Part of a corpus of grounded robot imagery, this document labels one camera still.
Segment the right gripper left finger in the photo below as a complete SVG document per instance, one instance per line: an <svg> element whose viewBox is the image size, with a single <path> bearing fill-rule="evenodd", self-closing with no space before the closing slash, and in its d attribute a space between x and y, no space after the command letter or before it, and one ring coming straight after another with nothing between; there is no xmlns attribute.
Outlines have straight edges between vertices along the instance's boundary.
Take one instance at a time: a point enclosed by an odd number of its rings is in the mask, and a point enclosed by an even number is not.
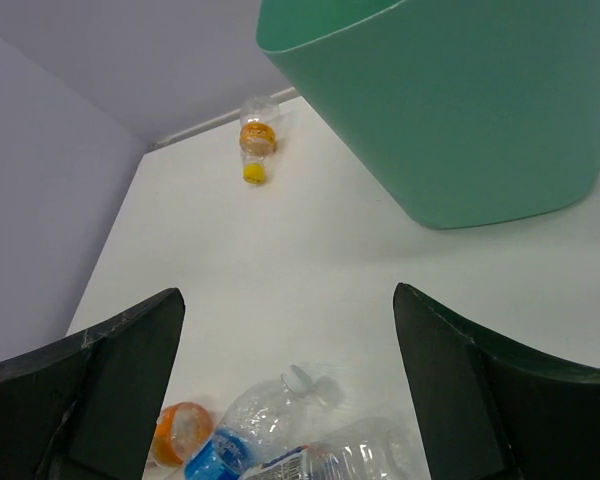
<svg viewBox="0 0 600 480"><path fill-rule="evenodd" d="M0 362L0 479L139 479L185 303L163 290Z"/></svg>

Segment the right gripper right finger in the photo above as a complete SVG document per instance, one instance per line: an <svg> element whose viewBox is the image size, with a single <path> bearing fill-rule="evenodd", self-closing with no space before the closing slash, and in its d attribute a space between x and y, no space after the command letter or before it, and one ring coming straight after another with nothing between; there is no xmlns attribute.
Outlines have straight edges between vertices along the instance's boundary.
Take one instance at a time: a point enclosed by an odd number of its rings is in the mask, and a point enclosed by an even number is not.
<svg viewBox="0 0 600 480"><path fill-rule="evenodd" d="M417 288L396 333L434 479L600 479L600 369L528 347Z"/></svg>

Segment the small bottle orange label yellow cap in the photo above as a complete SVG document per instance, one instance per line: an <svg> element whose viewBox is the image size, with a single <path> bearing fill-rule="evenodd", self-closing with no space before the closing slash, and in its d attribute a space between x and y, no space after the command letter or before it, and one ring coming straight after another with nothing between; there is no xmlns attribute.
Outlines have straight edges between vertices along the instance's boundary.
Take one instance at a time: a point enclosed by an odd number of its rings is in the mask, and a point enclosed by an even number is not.
<svg viewBox="0 0 600 480"><path fill-rule="evenodd" d="M266 161L277 149L279 103L271 96L247 98L239 112L239 147L243 179L253 185L267 180Z"/></svg>

